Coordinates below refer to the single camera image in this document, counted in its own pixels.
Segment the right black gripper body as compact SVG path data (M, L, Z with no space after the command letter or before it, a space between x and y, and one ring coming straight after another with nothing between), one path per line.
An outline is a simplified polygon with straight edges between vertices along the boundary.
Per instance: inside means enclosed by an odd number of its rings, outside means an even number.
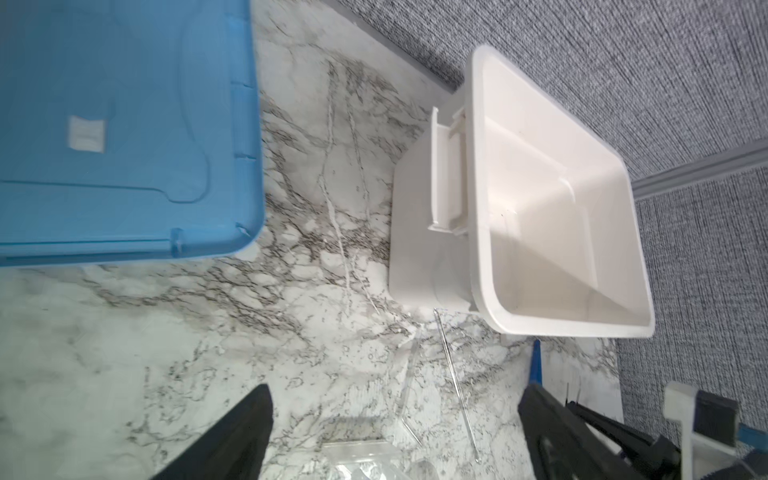
M619 457L647 479L679 479L680 449L668 438L653 439L633 427L597 413L575 401L566 408L620 448Z

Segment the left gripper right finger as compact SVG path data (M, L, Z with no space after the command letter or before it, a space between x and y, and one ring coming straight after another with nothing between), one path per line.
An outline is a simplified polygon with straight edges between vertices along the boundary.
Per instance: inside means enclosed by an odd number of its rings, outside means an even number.
M518 404L537 479L640 479L587 425L539 384Z

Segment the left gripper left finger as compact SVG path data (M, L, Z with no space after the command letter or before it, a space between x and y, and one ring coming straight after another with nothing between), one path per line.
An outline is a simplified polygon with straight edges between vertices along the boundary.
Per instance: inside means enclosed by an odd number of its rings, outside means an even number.
M261 384L155 477L257 479L273 425L271 393Z

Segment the glass stirring rod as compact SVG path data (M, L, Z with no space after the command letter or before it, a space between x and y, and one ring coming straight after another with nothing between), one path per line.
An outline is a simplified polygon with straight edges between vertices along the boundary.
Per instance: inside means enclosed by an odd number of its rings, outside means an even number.
M476 437L475 437L475 434L474 434L474 430L473 430L472 424L471 424L470 419L469 419L466 401L465 401L465 398L464 398L464 396L462 394L462 391L461 391L461 388L460 388L460 385L459 385L459 382L458 382L457 371L456 371L455 364L454 364L453 357L452 357L452 350L451 350L451 347L450 347L450 344L449 344L449 341L448 341L448 338L447 338L445 326L444 326L444 323L443 323L443 320L442 320L442 311L440 309L434 309L433 310L433 315L434 315L434 319L435 319L435 322L437 324L438 332L439 332L439 335L440 335L440 338L441 338L442 349L443 349L443 352L444 352L444 355L445 355L445 358L446 358L446 362L447 362L447 366L448 366L448 371L449 371L449 375L450 375L450 378L451 378L451 383L453 385L453 390L454 390L454 393L455 393L455 395L457 397L457 401L458 401L460 409L461 409L461 416L462 416L464 427L465 427L465 430L466 430L466 433L467 433L467 436L468 436L468 440L469 440L469 443L470 443L470 446L471 446L471 449L472 449L474 462L475 463L480 463L481 462L481 456L480 456L480 452L479 452L479 449L478 449L478 446L477 446L477 441L476 441Z

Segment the white plastic storage bin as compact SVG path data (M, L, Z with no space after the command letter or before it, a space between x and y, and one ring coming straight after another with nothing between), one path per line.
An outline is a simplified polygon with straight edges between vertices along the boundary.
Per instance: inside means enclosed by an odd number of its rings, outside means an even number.
M503 334L655 330L623 160L488 45L395 166L388 287Z

